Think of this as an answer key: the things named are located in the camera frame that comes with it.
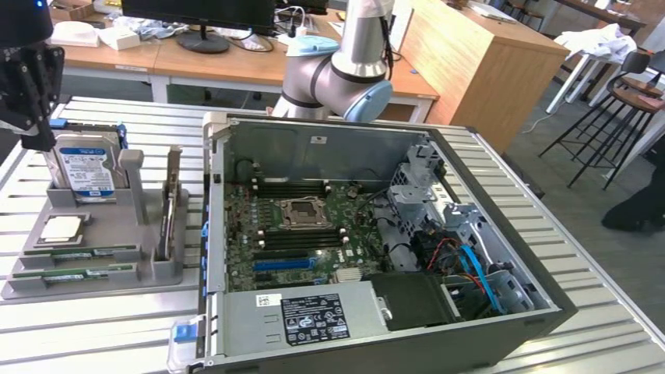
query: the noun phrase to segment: white cloth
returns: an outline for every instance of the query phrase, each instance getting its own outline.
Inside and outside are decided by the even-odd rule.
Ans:
[[[554,42],[570,50],[566,59],[583,52],[617,64],[622,63],[625,56],[637,49],[633,38],[621,33],[615,23],[601,29],[565,31]]]

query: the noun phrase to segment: hard drive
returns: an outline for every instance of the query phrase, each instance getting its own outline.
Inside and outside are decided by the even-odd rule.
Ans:
[[[72,189],[81,203],[116,199],[116,190],[129,187],[118,165],[125,148],[124,125],[68,123],[53,129],[56,144],[44,153],[56,189]]]

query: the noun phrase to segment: gray floor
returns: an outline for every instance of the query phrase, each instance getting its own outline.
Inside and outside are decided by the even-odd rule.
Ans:
[[[553,84],[534,108],[525,129],[537,118],[545,116],[545,107],[558,89]],[[89,97],[108,97],[125,100],[150,101],[149,86],[140,82],[112,81],[106,79],[64,77],[64,94]],[[213,100],[209,105],[262,109],[276,102],[274,94],[264,94],[260,101],[248,98],[242,92],[210,90]],[[194,87],[180,88],[172,92],[177,102],[204,104],[202,90]],[[555,116],[539,123],[529,134],[519,134],[513,141],[507,155],[522,171],[535,180],[545,191],[543,202],[555,217],[562,221],[582,243],[602,268],[606,270],[625,292],[633,298],[651,321],[665,330],[665,233],[651,235],[629,234],[606,230],[601,218],[607,209],[625,200],[647,183],[653,166],[638,159],[627,171],[617,178],[609,189],[602,192],[601,172],[589,169],[571,189],[566,188],[569,179],[579,165],[569,159],[567,152],[558,147],[537,158],[537,153],[574,123],[587,107],[581,103],[563,105]]]
[[[545,108],[559,86],[551,84],[523,129],[545,116]],[[555,146],[542,158],[537,154],[579,119],[587,106],[575,102],[563,105],[535,130],[519,134],[507,155],[545,191],[542,199],[551,213],[589,251],[634,300],[647,317],[665,330],[665,233],[650,235],[607,230],[601,219],[609,208],[630,197],[649,183],[654,166],[638,158],[603,192],[601,169],[587,169],[570,189],[566,184],[579,169],[570,154]]]

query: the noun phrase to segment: white box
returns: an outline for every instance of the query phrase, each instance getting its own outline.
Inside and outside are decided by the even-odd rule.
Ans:
[[[104,44],[116,51],[136,47],[141,44],[138,34],[134,33],[128,27],[117,26],[97,30],[97,35]]]

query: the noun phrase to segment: monitor stand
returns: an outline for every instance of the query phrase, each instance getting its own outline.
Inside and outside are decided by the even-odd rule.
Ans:
[[[182,48],[197,53],[221,53],[229,49],[229,43],[217,34],[206,34],[205,26],[200,27],[200,32],[186,31],[177,35],[176,41]]]

